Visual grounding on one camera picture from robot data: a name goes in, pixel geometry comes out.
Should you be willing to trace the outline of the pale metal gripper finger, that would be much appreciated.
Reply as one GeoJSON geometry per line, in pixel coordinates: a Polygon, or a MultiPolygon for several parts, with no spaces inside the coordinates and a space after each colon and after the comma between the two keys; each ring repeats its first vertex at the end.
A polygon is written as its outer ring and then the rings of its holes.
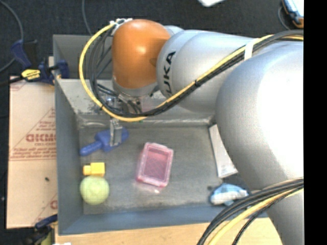
{"type": "Polygon", "coordinates": [[[111,119],[110,120],[110,146],[115,145],[115,124],[116,124],[116,120],[111,119]]]}
{"type": "Polygon", "coordinates": [[[115,144],[118,145],[122,142],[122,133],[123,133],[123,127],[117,123],[115,125],[115,144]]]}

